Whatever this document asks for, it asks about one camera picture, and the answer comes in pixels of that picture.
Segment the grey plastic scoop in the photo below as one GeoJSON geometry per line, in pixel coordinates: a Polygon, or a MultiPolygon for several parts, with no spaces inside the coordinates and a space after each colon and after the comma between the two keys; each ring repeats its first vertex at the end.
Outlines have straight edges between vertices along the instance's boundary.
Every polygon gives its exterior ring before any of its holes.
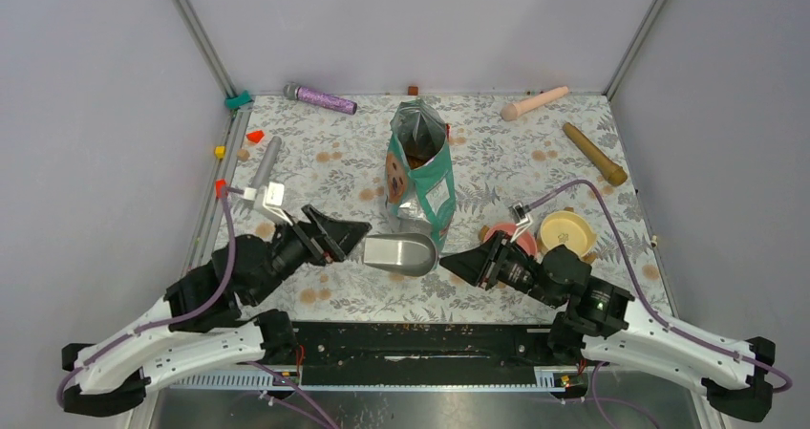
{"type": "Polygon", "coordinates": [[[375,234],[365,239],[362,262],[403,276],[420,277],[438,264],[437,247],[430,237],[413,232],[375,234]]]}

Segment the green dog food bag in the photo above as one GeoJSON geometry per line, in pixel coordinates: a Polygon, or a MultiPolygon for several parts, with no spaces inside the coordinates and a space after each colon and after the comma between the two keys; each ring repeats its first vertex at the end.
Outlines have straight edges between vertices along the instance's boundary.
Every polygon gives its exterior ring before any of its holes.
{"type": "Polygon", "coordinates": [[[390,129],[384,170],[392,229],[426,235],[442,250],[457,209],[448,124],[418,98],[398,105],[390,129]]]}

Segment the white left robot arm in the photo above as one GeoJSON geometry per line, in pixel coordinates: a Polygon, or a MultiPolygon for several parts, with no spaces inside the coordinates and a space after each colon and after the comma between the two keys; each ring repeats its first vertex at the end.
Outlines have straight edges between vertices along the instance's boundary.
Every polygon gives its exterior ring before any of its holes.
{"type": "Polygon", "coordinates": [[[283,363],[302,348],[288,314],[257,307],[301,266],[346,261],[371,231],[367,222],[332,218],[307,204],[288,213],[265,240],[235,231],[224,183],[217,188],[228,241],[190,269],[138,319],[96,344],[61,351],[66,376],[56,391],[70,414],[107,418],[133,410],[156,391],[191,375],[247,362],[283,363]]]}

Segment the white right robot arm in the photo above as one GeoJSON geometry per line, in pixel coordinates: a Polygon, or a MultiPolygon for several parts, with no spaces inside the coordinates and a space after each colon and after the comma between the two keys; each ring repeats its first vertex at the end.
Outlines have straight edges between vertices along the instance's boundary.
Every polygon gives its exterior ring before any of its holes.
{"type": "Polygon", "coordinates": [[[595,234],[570,211],[546,216],[538,239],[541,258],[527,252],[515,231],[489,228],[478,247],[445,256],[440,265],[471,286],[504,284],[557,309],[546,347],[557,362],[630,366],[705,397],[718,412],[761,422],[775,389],[766,379],[775,344],[763,337],[732,340],[647,309],[638,296],[593,275],[583,257],[595,234]]]}

